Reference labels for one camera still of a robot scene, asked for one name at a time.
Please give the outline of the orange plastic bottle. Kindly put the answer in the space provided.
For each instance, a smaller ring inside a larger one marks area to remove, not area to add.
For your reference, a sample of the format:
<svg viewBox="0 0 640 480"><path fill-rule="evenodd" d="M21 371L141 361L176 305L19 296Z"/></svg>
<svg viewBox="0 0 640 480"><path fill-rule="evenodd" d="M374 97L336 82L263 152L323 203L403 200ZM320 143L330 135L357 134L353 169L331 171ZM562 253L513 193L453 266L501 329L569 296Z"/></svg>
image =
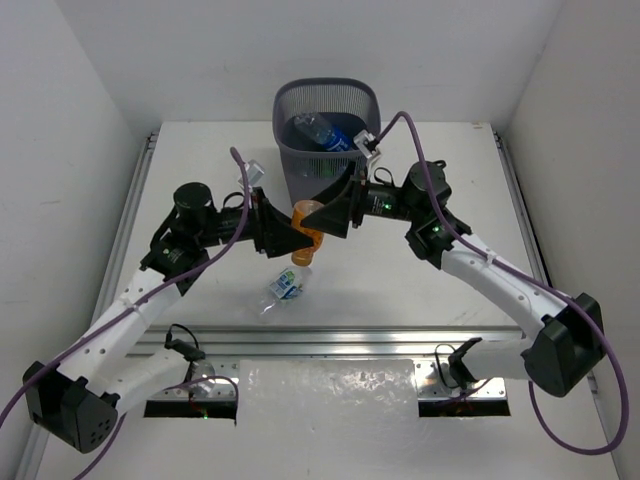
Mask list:
<svg viewBox="0 0 640 480"><path fill-rule="evenodd" d="M308 267L313 261L314 254L323 242L324 234L320 231L303 227L301 222L310 214L319 210L322 203L315 200L300 200L293 207L291 226L297 231L313 240L313 245L304 249L296 250L291 254L291 261L299 267Z"/></svg>

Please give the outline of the crushed clear bottle white label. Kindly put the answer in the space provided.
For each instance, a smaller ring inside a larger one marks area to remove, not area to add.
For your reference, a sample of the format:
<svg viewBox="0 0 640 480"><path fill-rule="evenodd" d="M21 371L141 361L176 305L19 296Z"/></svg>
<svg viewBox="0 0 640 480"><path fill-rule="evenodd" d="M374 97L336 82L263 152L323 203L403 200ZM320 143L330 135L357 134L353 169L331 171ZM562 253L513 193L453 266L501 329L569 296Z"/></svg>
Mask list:
<svg viewBox="0 0 640 480"><path fill-rule="evenodd" d="M256 303L258 317L273 317L295 301L304 292L311 275L310 267L287 266L261 291Z"/></svg>

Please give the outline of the clear bottle blue label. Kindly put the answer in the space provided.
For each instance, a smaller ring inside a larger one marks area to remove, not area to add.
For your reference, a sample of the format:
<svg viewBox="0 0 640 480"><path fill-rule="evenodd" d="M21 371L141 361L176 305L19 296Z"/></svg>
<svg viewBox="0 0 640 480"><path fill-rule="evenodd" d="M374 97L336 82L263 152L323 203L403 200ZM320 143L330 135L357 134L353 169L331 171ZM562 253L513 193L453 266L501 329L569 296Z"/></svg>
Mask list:
<svg viewBox="0 0 640 480"><path fill-rule="evenodd" d="M325 151L347 152L353 149L352 140L318 112L306 112L294 117L296 130Z"/></svg>

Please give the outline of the green plastic bottle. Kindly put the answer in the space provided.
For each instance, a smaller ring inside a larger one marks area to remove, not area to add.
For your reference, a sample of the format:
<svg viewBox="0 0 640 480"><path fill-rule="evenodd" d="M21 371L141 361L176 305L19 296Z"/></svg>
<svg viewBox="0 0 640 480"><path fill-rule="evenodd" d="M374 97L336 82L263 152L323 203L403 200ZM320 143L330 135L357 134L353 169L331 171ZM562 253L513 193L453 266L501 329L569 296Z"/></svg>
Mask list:
<svg viewBox="0 0 640 480"><path fill-rule="evenodd" d="M319 167L318 176L322 179L334 178L339 173L339 169L332 164L321 165Z"/></svg>

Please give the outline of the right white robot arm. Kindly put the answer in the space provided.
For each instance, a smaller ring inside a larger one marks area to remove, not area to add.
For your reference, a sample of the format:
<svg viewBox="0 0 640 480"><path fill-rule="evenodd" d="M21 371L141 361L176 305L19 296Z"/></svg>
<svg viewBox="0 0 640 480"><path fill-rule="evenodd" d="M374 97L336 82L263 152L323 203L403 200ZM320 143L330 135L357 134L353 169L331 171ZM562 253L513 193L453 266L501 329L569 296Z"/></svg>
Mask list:
<svg viewBox="0 0 640 480"><path fill-rule="evenodd" d="M302 224L344 238L367 215L409 222L405 238L418 259L474 288L523 332L515 341L474 337L457 347L442 377L448 386L503 377L566 396L605 355L595 334L603 328L600 305L587 294L575 298L594 321L588 325L565 302L521 279L516 267L500 268L500 257L447 209L451 188L445 167L443 160L415 163L396 187L372 182L350 165L316 196L322 206Z"/></svg>

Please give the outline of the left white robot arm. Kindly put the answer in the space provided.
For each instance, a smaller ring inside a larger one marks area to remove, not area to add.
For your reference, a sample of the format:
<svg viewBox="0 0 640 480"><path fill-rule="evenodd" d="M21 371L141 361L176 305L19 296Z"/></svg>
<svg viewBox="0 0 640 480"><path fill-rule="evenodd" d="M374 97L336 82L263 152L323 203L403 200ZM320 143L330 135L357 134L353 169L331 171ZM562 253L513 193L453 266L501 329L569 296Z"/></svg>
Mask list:
<svg viewBox="0 0 640 480"><path fill-rule="evenodd" d="M88 454L133 406L191 379L206 355L198 346L172 336L131 372L115 374L112 368L186 295L211 263L208 248L218 246L227 252L245 240L269 258L313 244L259 188L245 192L239 207L216 209L208 186L181 185L149 252L120 296L60 359L49 366L35 362L26 370L23 385L31 420Z"/></svg>

